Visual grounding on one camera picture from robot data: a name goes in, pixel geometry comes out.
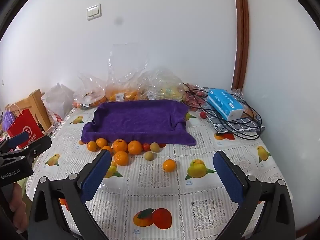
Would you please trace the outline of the person's left hand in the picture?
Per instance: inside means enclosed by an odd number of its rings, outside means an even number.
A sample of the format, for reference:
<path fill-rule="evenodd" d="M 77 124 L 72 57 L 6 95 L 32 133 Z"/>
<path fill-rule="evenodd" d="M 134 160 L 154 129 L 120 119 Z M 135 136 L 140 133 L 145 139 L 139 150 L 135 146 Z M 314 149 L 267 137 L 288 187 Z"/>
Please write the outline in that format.
<path fill-rule="evenodd" d="M 20 232 L 24 232 L 28 226 L 28 218 L 26 214 L 26 205 L 22 200 L 22 188 L 18 183 L 14 183 L 12 199 L 9 206 L 11 211 L 14 213 L 14 226 L 20 230 Z"/>

